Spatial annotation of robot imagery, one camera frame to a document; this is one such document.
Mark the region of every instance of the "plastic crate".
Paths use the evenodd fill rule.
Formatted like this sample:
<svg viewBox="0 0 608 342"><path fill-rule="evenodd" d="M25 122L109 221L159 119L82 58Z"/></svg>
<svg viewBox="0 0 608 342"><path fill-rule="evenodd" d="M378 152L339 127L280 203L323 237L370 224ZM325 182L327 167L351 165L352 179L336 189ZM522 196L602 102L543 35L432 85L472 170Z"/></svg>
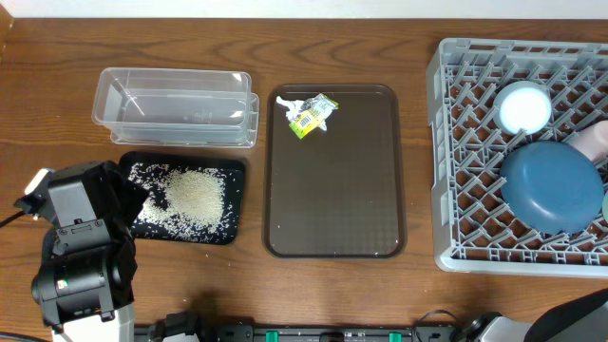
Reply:
<svg viewBox="0 0 608 342"><path fill-rule="evenodd" d="M553 115L533 135L504 134L494 98L519 80L545 84ZM500 166L539 140L567 142L608 119L608 45L445 39L427 68L433 135L433 243L445 271L608 278L608 224L601 213L582 233L550 236L504 203ZM608 187L608 160L597 163Z"/></svg>

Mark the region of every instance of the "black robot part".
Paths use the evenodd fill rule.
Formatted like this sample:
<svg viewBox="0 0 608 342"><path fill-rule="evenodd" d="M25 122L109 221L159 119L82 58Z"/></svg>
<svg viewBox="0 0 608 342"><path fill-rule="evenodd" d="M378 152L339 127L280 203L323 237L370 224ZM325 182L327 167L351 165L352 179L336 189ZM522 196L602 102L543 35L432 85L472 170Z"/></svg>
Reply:
<svg viewBox="0 0 608 342"><path fill-rule="evenodd" d="M129 227L147 197L114 162L93 161L46 174L15 202L53 225L31 284L46 326L60 332L64 323L91 314L110 320L133 302L137 263Z"/></svg>

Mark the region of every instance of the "clear plastic container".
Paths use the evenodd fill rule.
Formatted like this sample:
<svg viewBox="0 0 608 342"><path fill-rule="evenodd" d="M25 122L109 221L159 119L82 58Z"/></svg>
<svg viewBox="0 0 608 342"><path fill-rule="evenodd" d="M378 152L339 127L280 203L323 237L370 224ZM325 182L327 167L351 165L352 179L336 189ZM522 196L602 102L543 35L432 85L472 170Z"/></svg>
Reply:
<svg viewBox="0 0 608 342"><path fill-rule="evenodd" d="M252 147L259 99L245 72L112 67L92 119L114 143Z"/></svg>

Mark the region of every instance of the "green connector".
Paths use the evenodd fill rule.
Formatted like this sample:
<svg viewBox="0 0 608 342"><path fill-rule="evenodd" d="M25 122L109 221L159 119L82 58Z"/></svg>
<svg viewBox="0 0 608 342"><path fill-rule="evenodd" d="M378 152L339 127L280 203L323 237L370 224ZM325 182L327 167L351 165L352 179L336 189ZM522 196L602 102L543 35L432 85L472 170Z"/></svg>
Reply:
<svg viewBox="0 0 608 342"><path fill-rule="evenodd" d="M278 342L278 332L266 332L266 342Z"/></svg>
<svg viewBox="0 0 608 342"><path fill-rule="evenodd" d="M399 332L389 333L389 342L401 342L401 334Z"/></svg>

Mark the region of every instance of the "trash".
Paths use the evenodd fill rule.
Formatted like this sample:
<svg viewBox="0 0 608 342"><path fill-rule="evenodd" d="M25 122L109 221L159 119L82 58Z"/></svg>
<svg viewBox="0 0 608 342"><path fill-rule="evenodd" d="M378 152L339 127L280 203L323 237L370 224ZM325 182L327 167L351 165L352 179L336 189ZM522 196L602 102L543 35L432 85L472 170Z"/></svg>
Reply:
<svg viewBox="0 0 608 342"><path fill-rule="evenodd" d="M338 103L324 94L318 94L306 101L287 101L277 96L276 102L288 108L285 115L290 122L289 127L299 139L304 138L317 127L327 131L325 119L338 108Z"/></svg>

